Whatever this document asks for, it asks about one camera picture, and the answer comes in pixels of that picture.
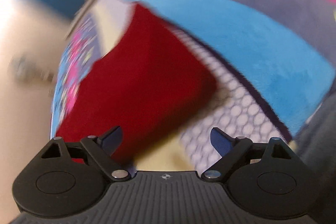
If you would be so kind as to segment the red knit sweater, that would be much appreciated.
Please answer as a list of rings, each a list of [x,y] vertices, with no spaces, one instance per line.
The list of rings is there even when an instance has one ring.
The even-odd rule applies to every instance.
[[[56,134],[77,142],[120,126],[112,159],[126,164],[206,106],[217,87],[167,23],[136,3],[123,37],[92,65]]]

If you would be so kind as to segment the white standing fan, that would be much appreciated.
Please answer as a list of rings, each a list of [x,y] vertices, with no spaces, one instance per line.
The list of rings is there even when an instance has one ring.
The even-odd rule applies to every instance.
[[[13,79],[21,84],[51,84],[55,78],[54,71],[41,67],[25,54],[14,56],[9,63],[8,71]]]

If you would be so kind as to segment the colourful floral striped blanket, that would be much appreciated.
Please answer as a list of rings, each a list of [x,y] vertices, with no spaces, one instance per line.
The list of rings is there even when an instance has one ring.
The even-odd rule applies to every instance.
[[[141,169],[203,172],[220,158],[213,127],[289,142],[335,83],[335,0],[88,0],[60,61],[52,137],[60,137],[92,65],[123,37],[136,3],[163,19],[218,85],[206,106],[129,162]]]

